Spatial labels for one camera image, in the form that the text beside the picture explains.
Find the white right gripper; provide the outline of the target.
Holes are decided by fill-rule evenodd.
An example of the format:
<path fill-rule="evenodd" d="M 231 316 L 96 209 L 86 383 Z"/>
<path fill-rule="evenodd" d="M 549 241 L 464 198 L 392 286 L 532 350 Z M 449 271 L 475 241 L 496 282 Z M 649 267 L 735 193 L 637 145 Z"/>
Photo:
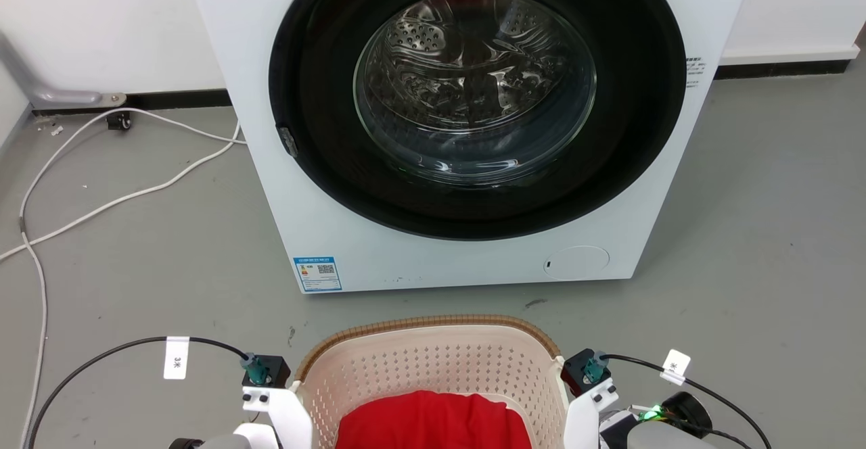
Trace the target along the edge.
<path fill-rule="evenodd" d="M 618 398 L 613 378 L 609 378 L 569 403 L 563 429 L 563 448 L 600 448 L 599 414 Z"/>

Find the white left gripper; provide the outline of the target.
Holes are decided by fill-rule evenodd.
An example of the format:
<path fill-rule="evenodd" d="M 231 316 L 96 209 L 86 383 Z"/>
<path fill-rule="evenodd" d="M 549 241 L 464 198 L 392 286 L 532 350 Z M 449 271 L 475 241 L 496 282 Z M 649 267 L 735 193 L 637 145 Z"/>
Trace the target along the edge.
<path fill-rule="evenodd" d="M 244 387 L 242 409 L 265 413 L 266 423 L 242 424 L 244 448 L 313 448 L 315 428 L 309 412 L 302 403 L 300 382 L 287 389 Z"/>

